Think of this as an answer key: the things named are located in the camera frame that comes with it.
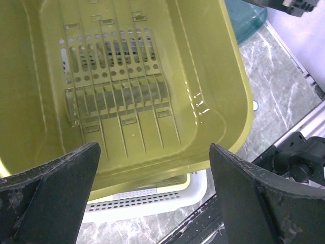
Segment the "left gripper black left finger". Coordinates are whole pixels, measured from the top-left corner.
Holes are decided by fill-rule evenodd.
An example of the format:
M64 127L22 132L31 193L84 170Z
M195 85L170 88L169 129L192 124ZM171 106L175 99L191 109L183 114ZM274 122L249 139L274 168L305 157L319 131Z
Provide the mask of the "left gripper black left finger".
M75 243L98 168L97 142L1 179L1 243Z

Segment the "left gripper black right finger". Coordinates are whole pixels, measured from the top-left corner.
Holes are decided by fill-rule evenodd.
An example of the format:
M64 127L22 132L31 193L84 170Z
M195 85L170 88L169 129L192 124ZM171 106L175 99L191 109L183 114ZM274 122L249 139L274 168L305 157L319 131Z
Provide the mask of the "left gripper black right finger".
M324 190L293 182L211 144L229 243L324 243Z

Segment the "pale yellow perforated basket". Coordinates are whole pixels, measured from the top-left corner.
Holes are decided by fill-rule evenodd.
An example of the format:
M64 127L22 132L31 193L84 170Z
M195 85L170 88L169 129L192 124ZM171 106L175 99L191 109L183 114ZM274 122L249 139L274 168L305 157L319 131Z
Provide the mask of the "pale yellow perforated basket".
M174 176L159 182L137 188L144 190L145 195L162 194L186 189L190 184L190 174Z

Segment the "olive green plastic tub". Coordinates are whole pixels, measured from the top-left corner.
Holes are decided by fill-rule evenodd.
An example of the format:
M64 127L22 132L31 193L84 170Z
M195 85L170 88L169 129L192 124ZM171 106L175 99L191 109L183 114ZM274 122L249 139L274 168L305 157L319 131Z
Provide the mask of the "olive green plastic tub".
M224 1L1 1L1 176L97 142L99 199L208 168L252 120Z

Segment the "translucent blue plastic container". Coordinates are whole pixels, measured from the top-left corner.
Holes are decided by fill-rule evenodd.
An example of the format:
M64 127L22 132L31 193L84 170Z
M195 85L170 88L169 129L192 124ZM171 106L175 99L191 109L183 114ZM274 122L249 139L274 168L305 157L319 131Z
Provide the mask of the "translucent blue plastic container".
M237 44L256 33L267 20L267 9L241 0L225 0Z

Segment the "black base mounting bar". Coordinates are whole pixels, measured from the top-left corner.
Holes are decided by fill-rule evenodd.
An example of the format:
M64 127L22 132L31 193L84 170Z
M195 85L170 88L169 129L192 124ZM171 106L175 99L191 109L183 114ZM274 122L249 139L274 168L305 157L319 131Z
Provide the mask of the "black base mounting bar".
M228 243L218 197L209 198L159 243Z

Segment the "white plastic tray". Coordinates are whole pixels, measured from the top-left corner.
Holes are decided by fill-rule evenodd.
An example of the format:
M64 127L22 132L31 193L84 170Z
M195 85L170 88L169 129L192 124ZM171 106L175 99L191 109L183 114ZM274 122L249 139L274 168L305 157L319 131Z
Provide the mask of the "white plastic tray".
M206 170L192 172L189 186L181 191L145 195L136 189L89 201L82 222L114 222L175 211L198 203L206 190Z

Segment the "small blue capped vial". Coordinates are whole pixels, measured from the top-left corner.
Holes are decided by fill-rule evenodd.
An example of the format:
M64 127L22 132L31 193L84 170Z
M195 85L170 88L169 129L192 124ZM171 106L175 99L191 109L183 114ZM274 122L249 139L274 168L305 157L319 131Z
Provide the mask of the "small blue capped vial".
M257 111L259 108L259 104L256 100L253 100L253 111Z

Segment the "aluminium front frame rail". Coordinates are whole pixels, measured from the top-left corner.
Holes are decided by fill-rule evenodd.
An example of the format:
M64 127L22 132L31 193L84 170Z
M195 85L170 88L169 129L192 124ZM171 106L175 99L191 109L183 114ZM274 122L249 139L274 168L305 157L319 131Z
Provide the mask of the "aluminium front frame rail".
M273 145L279 146L294 132L300 132L306 139L314 136L324 138L324 101L312 109L298 123L275 141Z

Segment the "aluminium rail at wall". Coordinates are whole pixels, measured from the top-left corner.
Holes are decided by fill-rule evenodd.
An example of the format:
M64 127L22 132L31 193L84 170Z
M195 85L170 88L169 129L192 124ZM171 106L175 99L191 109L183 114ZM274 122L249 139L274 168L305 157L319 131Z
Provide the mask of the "aluminium rail at wall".
M305 67L299 62L299 60L296 58L296 56L292 53L290 48L285 44L283 39L280 37L280 35L276 32L276 30L273 28L271 23L266 20L265 27L267 30L271 33L271 35L275 38L275 40L279 43L279 45L284 49L285 53L291 60L291 62L295 65L295 67L299 70L299 72L302 74L302 76L305 78L305 80L309 83L309 85L313 88L315 93L318 95L318 97L324 101L324 91L319 86L319 84L314 80L314 78L311 76L311 74L305 69Z

